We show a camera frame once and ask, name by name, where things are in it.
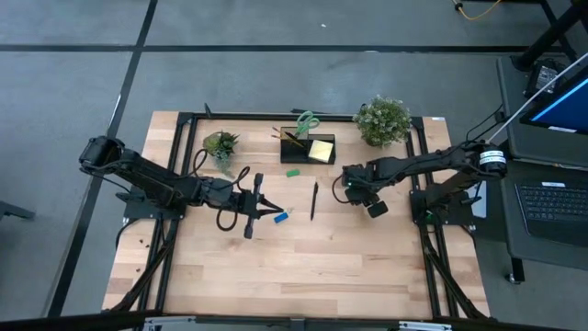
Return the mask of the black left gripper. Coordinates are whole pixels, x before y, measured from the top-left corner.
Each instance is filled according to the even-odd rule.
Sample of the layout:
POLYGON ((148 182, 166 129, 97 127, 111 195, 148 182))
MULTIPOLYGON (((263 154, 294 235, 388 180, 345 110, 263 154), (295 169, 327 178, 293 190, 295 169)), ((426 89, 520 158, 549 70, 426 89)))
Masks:
POLYGON ((232 193, 233 211, 247 217, 246 225, 243 230, 244 238, 252 238, 254 231, 254 220, 263 216, 280 214, 284 209, 277 206, 266 198, 261 199, 260 188, 263 182, 263 175, 257 173, 254 177, 254 188, 252 190, 244 189, 241 192, 232 193), (257 204, 261 199, 261 204, 272 211, 258 211, 257 204))

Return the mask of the yellow sticky note pad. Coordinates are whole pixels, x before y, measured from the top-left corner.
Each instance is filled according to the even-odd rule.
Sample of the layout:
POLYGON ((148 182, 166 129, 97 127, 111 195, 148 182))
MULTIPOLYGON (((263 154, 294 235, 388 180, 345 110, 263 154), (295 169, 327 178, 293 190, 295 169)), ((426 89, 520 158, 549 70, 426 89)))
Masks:
POLYGON ((308 157, 315 161, 329 163, 333 148, 333 143, 320 140, 313 140, 311 144, 311 149, 309 150, 308 157))

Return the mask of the green handled scissors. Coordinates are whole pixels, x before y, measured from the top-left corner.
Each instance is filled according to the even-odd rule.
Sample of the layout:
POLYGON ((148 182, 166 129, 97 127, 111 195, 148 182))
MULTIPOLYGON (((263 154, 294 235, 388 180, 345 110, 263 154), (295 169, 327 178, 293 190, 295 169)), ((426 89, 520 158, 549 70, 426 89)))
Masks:
POLYGON ((312 111, 304 110, 299 114, 296 123, 297 129, 295 135, 299 137, 302 134, 307 133, 309 130, 317 128, 321 122, 312 111))

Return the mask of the black mesh desk organizer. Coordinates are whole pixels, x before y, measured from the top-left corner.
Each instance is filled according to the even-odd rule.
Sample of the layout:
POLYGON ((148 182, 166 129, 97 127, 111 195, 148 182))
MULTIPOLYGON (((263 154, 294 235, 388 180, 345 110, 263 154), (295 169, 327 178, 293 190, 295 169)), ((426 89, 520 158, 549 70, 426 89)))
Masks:
MULTIPOLYGON (((281 127, 283 131, 288 131, 293 135, 296 133, 295 127, 281 127)), ((301 136, 297 137, 297 139, 305 145, 304 148, 301 148, 293 143, 288 143, 285 141, 280 141, 280 162, 282 164, 326 164, 326 165, 333 165, 335 158, 336 158, 336 148, 335 148, 335 135, 334 134, 324 134, 324 133, 304 133, 301 136), (334 148, 331 154, 331 158, 329 163, 323 163, 320 161, 312 160, 308 157, 309 150, 311 149, 311 144, 313 140, 320 140, 334 144, 334 148)))

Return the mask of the bushy potted plant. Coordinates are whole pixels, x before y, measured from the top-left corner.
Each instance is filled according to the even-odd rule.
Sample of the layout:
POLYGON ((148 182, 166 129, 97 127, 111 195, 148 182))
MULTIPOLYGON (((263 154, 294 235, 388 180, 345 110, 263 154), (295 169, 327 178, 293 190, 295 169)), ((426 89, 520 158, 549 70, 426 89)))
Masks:
POLYGON ((362 104, 352 121, 359 129, 362 140, 372 147, 404 143, 411 128, 411 114, 404 103, 380 95, 362 104))

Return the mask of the small green succulent plant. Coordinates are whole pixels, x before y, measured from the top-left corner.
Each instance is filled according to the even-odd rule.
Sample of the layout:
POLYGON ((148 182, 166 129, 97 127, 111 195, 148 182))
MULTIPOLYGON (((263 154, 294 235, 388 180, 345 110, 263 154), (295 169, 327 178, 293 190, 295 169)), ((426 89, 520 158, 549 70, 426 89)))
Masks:
POLYGON ((238 143, 238 134, 216 131, 203 140, 203 148, 213 157, 215 166, 229 178, 234 178, 231 171, 234 147, 238 143))

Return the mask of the dark grey equipment cart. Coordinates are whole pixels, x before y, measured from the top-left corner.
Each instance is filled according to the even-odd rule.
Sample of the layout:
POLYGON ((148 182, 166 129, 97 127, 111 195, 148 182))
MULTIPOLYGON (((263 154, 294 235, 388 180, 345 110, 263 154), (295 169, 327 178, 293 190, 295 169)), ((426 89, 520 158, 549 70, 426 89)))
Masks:
POLYGON ((588 271, 588 210, 581 222, 543 220, 533 236, 515 187, 548 182, 588 188, 588 136, 532 128, 515 119, 493 142, 507 160, 505 178, 487 188, 488 206, 503 207, 503 240, 512 265, 505 278, 524 277, 525 260, 588 271))

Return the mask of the black laptop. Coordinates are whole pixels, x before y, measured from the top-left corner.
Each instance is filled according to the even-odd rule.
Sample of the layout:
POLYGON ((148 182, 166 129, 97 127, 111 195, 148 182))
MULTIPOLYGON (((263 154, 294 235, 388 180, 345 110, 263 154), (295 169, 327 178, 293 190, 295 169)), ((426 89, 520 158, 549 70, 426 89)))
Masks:
POLYGON ((529 235, 588 247, 587 182, 531 181, 514 188, 529 235))

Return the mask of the black power device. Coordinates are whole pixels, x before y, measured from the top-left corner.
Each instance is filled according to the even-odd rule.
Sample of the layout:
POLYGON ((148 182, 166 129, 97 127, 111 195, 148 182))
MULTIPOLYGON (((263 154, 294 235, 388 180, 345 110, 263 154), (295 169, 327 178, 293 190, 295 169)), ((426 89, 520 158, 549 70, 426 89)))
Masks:
POLYGON ((535 93, 545 86, 549 81, 560 73, 560 64, 554 59, 547 58, 537 61, 531 70, 527 81, 525 96, 532 97, 535 93))

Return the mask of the computer monitor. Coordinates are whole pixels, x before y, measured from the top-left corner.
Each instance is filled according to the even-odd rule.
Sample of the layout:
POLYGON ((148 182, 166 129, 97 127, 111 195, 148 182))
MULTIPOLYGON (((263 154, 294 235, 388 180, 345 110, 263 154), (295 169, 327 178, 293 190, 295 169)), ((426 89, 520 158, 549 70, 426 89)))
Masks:
POLYGON ((588 135, 588 74, 577 74, 560 90, 526 111, 520 123, 588 135))

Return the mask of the black stand pole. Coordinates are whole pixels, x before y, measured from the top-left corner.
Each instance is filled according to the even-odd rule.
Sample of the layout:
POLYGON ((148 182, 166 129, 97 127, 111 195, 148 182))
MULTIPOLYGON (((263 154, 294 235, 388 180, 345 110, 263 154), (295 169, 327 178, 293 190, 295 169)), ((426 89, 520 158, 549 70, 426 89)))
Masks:
POLYGON ((582 22, 588 33, 588 0, 571 0, 570 7, 556 18, 549 6, 548 0, 537 0, 542 6, 549 28, 521 55, 512 57, 513 66, 519 71, 529 71, 533 64, 558 41, 563 52, 571 62, 577 60, 577 55, 569 44, 565 34, 578 22, 582 22))

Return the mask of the dark chair base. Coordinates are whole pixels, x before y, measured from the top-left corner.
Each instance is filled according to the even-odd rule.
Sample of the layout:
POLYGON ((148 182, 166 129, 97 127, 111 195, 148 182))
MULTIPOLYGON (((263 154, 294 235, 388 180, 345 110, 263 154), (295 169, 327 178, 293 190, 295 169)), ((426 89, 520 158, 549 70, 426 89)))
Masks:
POLYGON ((15 216, 20 219, 31 220, 35 217, 35 213, 0 200, 0 221, 5 216, 15 216))

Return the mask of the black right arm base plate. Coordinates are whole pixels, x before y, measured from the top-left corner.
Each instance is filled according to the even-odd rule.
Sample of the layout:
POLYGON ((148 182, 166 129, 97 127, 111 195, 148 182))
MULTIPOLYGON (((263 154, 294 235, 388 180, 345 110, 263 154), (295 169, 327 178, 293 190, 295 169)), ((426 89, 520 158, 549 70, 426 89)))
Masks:
POLYGON ((472 205, 481 200, 471 198, 467 191, 442 193, 438 185, 425 190, 412 190, 410 203, 417 225, 473 225, 472 205))

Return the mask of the black metal table frame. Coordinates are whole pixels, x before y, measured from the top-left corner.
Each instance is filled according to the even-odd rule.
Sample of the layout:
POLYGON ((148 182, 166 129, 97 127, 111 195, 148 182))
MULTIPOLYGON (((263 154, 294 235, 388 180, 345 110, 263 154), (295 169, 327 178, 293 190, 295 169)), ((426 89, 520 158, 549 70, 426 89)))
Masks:
POLYGON ((335 135, 333 165, 301 165, 287 177, 279 160, 273 127, 291 127, 289 114, 217 114, 199 119, 194 143, 216 131, 238 134, 233 167, 249 166, 264 177, 262 192, 288 210, 275 223, 265 216, 243 237, 246 220, 207 207, 190 208, 180 221, 171 270, 166 276, 166 314, 254 317, 429 320, 434 309, 449 311, 441 277, 425 265, 420 231, 413 222, 409 194, 427 177, 385 188, 389 211, 369 217, 344 204, 336 182, 345 165, 386 155, 405 157, 395 143, 366 145, 349 118, 325 120, 319 132, 335 135), (319 190, 311 221, 314 183, 319 190))

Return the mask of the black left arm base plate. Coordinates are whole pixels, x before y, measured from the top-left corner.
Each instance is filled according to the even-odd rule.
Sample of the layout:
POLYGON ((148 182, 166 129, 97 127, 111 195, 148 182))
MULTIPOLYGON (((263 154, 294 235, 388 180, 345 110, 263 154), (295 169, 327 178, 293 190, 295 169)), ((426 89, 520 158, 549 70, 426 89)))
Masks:
POLYGON ((134 186, 130 188, 130 193, 118 192, 116 197, 126 204, 123 217, 128 219, 183 219, 187 210, 186 204, 160 207, 134 186))

